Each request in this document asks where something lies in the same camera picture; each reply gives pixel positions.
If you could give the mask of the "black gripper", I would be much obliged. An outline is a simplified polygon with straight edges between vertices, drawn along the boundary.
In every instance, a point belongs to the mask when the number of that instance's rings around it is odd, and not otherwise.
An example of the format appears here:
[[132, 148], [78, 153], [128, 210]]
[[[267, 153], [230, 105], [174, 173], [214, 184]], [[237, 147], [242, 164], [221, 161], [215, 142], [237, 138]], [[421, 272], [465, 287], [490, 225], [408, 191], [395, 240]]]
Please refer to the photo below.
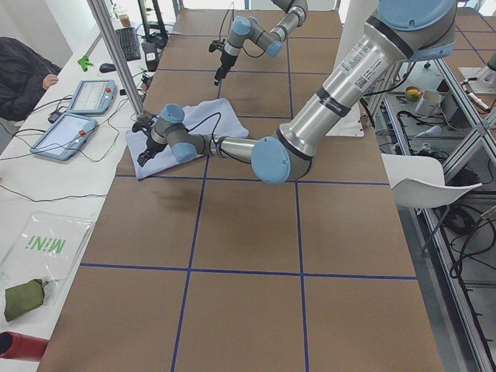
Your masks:
[[[225, 40], [213, 40], [208, 47], [208, 51], [210, 53], [213, 53], [216, 50], [220, 50], [222, 52], [220, 57], [221, 66], [217, 69], [215, 73], [216, 76], [226, 76], [237, 60], [236, 55], [232, 55], [225, 51], [225, 44]], [[215, 77], [214, 85], [219, 86], [220, 83], [221, 79], [219, 77]]]
[[137, 121], [133, 124], [132, 132], [142, 132], [146, 136], [146, 149], [138, 156], [137, 163], [143, 167], [149, 160], [153, 159], [157, 154], [162, 152], [167, 141], [163, 135], [160, 135], [155, 130], [155, 124], [152, 121], [144, 122]]

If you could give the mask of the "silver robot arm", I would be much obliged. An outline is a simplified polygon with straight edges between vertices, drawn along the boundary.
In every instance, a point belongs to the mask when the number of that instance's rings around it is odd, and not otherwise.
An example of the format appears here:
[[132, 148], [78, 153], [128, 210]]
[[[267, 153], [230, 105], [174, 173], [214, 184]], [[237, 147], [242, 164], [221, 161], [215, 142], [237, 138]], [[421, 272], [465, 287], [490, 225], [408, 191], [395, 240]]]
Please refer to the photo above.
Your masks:
[[311, 170], [321, 139], [391, 65], [443, 58], [453, 51], [456, 9], [455, 1], [380, 1], [364, 21], [361, 38], [303, 109], [272, 136], [194, 134], [183, 123], [183, 108], [169, 104], [142, 129], [146, 148], [137, 163], [142, 167], [170, 149], [180, 164], [213, 155], [249, 164], [268, 184], [297, 180]]
[[282, 49], [283, 42], [288, 35], [302, 26], [307, 19], [308, 3], [300, 0], [273, 1], [273, 3], [284, 11], [284, 18], [270, 31], [263, 29], [254, 16], [234, 16], [225, 39], [219, 34], [217, 40], [213, 40], [208, 47], [209, 53], [216, 50], [222, 52], [221, 65], [215, 72], [214, 85], [219, 86], [231, 68], [235, 65], [240, 51], [251, 58], [259, 58], [263, 55], [276, 57]]

